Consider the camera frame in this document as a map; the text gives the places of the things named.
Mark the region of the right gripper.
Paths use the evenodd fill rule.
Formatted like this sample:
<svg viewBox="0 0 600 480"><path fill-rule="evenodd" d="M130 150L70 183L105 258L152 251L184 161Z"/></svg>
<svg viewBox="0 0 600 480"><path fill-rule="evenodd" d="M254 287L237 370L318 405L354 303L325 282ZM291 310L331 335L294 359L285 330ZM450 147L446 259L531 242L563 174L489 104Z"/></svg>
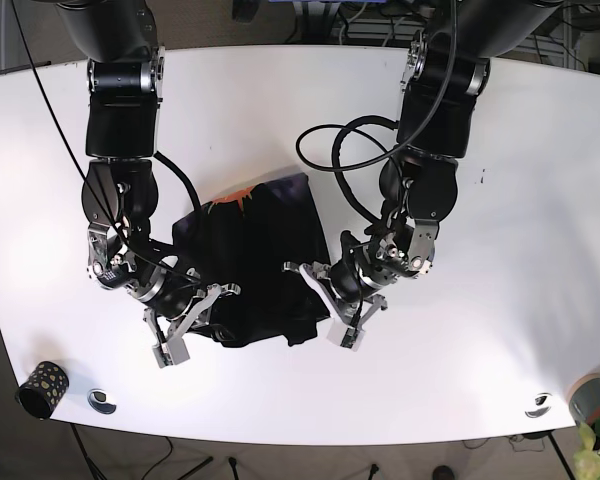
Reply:
<svg viewBox="0 0 600 480"><path fill-rule="evenodd" d="M130 284L130 296L145 306L143 321L156 340L152 351L160 368L190 359L186 333L220 343L212 307L220 298L240 293L241 287L235 283L204 283L196 270L187 270L184 276L154 270L144 284L138 280Z"/></svg>

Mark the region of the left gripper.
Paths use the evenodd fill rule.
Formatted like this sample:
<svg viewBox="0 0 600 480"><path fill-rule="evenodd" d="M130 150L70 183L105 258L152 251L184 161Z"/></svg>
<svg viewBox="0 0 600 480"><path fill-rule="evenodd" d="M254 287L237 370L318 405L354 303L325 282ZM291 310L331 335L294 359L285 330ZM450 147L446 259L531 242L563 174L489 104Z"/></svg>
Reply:
<svg viewBox="0 0 600 480"><path fill-rule="evenodd" d="M356 351L365 335L364 324L388 303L380 291L400 278L415 278L407 257L413 234L389 232L367 242L352 233L340 236L341 259L333 265L286 262L282 269L302 277L326 307L333 320L327 338L335 345Z"/></svg>

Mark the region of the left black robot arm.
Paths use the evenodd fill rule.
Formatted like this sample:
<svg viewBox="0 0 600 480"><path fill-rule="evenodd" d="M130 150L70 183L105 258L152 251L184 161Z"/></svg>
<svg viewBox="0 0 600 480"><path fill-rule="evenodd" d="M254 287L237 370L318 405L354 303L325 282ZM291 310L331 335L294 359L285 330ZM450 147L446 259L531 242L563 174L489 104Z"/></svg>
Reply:
<svg viewBox="0 0 600 480"><path fill-rule="evenodd" d="M344 231L337 263L286 264L327 308L332 343L357 349L365 323L387 306L382 290L430 270L441 222L457 201L458 162L467 151L491 61L517 47L558 8L556 1L439 2L409 47L398 118L367 115L337 127L327 171L368 221L366 240ZM375 158L381 166L379 214L356 199L341 162L345 139L365 135L371 126L396 135L395 146Z"/></svg>

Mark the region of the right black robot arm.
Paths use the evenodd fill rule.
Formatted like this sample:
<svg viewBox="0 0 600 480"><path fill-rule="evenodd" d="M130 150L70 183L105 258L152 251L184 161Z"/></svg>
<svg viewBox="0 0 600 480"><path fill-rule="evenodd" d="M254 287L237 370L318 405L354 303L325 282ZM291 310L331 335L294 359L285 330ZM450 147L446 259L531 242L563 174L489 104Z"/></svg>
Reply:
<svg viewBox="0 0 600 480"><path fill-rule="evenodd" d="M212 282L191 254L151 237L159 198L154 160L184 184L195 220L203 213L191 181L157 149L165 50L154 15L144 1L53 5L87 58L90 162L80 176L88 273L102 288L123 288L144 305L159 366L179 365L190 358L185 334L208 327L216 301L241 289Z"/></svg>

